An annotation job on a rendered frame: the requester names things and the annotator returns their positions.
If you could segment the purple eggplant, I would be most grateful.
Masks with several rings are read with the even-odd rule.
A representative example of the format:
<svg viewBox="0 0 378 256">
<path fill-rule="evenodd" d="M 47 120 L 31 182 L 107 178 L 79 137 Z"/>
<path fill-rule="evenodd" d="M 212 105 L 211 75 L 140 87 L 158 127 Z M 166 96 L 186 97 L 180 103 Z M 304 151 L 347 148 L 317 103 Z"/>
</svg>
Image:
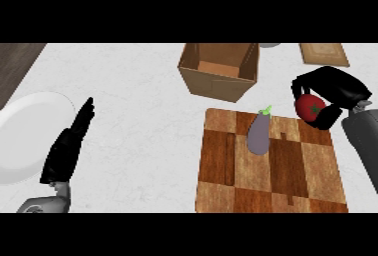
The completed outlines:
<svg viewBox="0 0 378 256">
<path fill-rule="evenodd" d="M 270 109 L 271 107 L 267 107 L 258 111 L 248 129 L 246 146 L 249 152 L 255 155 L 264 155 L 268 151 Z"/>
</svg>

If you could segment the wooden checkered cutting board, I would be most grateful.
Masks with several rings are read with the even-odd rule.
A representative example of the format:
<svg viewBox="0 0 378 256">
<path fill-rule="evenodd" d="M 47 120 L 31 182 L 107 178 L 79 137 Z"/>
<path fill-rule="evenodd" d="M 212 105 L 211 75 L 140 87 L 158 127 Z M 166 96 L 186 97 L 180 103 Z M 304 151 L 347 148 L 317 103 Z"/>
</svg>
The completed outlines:
<svg viewBox="0 0 378 256">
<path fill-rule="evenodd" d="M 252 113 L 205 111 L 194 211 L 345 212 L 330 133 L 302 120 L 270 120 L 268 152 L 246 148 Z"/>
</svg>

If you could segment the white round plate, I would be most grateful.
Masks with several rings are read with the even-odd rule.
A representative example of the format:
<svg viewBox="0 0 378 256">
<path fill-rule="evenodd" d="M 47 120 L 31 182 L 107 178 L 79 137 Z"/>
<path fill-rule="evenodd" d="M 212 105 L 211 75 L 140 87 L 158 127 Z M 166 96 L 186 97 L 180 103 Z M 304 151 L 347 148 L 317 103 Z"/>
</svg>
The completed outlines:
<svg viewBox="0 0 378 256">
<path fill-rule="evenodd" d="M 70 126 L 75 107 L 67 97 L 38 92 L 0 111 L 0 185 L 29 179 L 41 172 L 50 146 Z"/>
</svg>

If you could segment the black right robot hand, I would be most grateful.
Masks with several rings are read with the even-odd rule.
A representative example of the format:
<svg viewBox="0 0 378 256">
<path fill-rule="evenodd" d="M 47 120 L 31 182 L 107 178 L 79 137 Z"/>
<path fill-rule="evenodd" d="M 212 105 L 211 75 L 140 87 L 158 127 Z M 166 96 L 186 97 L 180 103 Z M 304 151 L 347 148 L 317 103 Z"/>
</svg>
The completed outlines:
<svg viewBox="0 0 378 256">
<path fill-rule="evenodd" d="M 299 75 L 292 80 L 290 90 L 295 100 L 302 94 L 311 94 L 324 102 L 324 108 L 320 110 L 316 120 L 304 121 L 318 130 L 327 130 L 342 110 L 351 110 L 361 100 L 369 100 L 372 95 L 360 80 L 330 66 L 323 66 Z"/>
</svg>

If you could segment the brown cardboard box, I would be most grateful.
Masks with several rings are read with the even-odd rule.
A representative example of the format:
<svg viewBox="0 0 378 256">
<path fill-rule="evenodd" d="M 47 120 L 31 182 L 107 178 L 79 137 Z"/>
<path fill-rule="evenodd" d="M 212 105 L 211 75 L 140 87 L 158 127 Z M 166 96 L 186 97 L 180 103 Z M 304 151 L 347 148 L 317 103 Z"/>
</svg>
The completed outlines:
<svg viewBox="0 0 378 256">
<path fill-rule="evenodd" d="M 178 71 L 193 95 L 236 103 L 256 83 L 256 43 L 187 43 Z"/>
</svg>

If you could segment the dark wooden panel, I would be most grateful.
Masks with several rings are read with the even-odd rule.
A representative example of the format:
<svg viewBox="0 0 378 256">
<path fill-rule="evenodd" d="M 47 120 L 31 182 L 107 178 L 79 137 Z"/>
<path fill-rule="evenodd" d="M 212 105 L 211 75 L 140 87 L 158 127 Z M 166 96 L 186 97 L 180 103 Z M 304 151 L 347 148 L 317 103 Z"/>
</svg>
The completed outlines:
<svg viewBox="0 0 378 256">
<path fill-rule="evenodd" d="M 0 110 L 45 47 L 44 43 L 0 43 Z"/>
</svg>

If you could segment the red tomato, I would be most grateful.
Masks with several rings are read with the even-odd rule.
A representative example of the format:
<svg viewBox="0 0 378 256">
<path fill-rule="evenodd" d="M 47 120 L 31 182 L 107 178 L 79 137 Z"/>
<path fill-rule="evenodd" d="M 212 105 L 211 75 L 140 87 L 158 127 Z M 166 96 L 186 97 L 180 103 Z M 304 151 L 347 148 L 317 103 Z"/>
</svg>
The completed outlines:
<svg viewBox="0 0 378 256">
<path fill-rule="evenodd" d="M 298 117 L 304 121 L 313 122 L 317 118 L 320 110 L 324 108 L 324 102 L 317 96 L 302 94 L 295 100 L 293 106 Z"/>
</svg>

